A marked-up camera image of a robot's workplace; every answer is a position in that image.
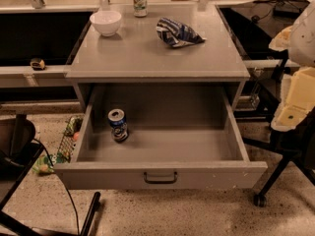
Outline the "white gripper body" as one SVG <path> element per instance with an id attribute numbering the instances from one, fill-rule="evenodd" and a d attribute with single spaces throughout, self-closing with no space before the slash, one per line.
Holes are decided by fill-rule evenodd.
<path id="1" fill-rule="evenodd" d="M 276 51 L 288 51 L 289 59 L 300 68 L 281 80 L 281 102 L 271 122 L 273 130 L 294 130 L 315 106 L 315 46 L 314 30 L 290 26 L 269 43 Z"/>

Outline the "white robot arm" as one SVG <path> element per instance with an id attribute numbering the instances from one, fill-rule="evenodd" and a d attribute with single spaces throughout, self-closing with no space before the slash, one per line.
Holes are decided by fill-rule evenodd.
<path id="1" fill-rule="evenodd" d="M 289 60 L 300 66 L 292 76 L 283 76 L 281 103 L 271 124 L 274 130 L 287 132 L 294 130 L 315 107 L 315 2 L 292 26 L 278 33 L 269 47 L 287 50 Z"/>

